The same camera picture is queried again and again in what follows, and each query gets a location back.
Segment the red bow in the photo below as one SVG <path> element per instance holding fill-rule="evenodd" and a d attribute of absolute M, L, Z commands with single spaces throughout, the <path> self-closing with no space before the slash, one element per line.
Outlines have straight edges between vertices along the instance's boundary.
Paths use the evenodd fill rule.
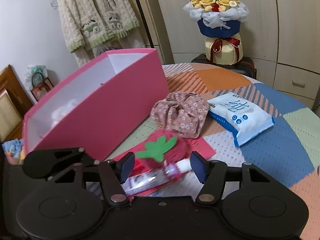
<path fill-rule="evenodd" d="M 235 38 L 220 38 L 220 39 L 216 39 L 214 41 L 214 43 L 211 46 L 211 50 L 210 50 L 210 63 L 213 64 L 213 57 L 214 57 L 214 53 L 219 53 L 221 52 L 222 49 L 222 41 L 227 41 L 229 43 L 231 43 L 234 47 L 235 47 L 235 51 L 236 51 L 236 56 L 237 56 L 237 61 L 239 60 L 239 45 L 240 45 L 240 40 L 235 39 Z"/>

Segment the blue cloth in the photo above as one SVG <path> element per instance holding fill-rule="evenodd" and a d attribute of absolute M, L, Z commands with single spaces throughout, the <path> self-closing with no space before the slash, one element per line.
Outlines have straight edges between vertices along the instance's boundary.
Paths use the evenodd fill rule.
<path fill-rule="evenodd" d="M 12 157 L 19 158 L 22 150 L 22 139 L 14 139 L 12 141 L 6 141 L 2 144 L 2 148 L 5 152 L 11 152 Z"/>
<path fill-rule="evenodd" d="M 314 171 L 308 153 L 282 116 L 240 148 L 246 162 L 254 163 L 286 187 Z"/>
<path fill-rule="evenodd" d="M 306 106 L 300 101 L 289 97 L 288 95 L 281 93 L 263 83 L 254 84 L 260 93 L 269 100 L 269 103 L 273 104 L 278 111 L 282 114 L 294 112 Z"/>

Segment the fuzzy jacket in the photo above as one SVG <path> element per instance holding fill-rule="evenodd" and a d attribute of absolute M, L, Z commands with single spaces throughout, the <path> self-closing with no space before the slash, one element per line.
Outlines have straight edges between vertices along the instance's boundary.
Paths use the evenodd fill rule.
<path fill-rule="evenodd" d="M 122 39 L 139 21 L 128 0 L 57 0 L 70 52 Z"/>

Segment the drawer handle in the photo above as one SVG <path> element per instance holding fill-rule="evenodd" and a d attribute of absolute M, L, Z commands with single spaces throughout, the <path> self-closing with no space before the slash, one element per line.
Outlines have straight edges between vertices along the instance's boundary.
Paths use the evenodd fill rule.
<path fill-rule="evenodd" d="M 301 84 L 301 83 L 294 82 L 293 80 L 292 80 L 292 85 L 294 85 L 295 87 L 300 87 L 300 88 L 305 88 L 305 86 L 306 86 L 305 83 Z"/>

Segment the green patch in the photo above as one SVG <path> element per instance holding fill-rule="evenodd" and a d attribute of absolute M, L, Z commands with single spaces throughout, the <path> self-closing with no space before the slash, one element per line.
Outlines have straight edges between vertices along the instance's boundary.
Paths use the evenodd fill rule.
<path fill-rule="evenodd" d="M 320 165 L 320 119 L 318 116 L 309 108 L 303 108 L 284 114 L 283 117 L 299 138 L 313 166 Z"/>
<path fill-rule="evenodd" d="M 146 142 L 144 145 L 146 150 L 137 152 L 136 156 L 140 159 L 154 159 L 156 162 L 160 163 L 164 160 L 163 155 L 176 145 L 177 139 L 178 138 L 174 136 L 167 141 L 165 135 L 160 136 L 156 142 Z"/>

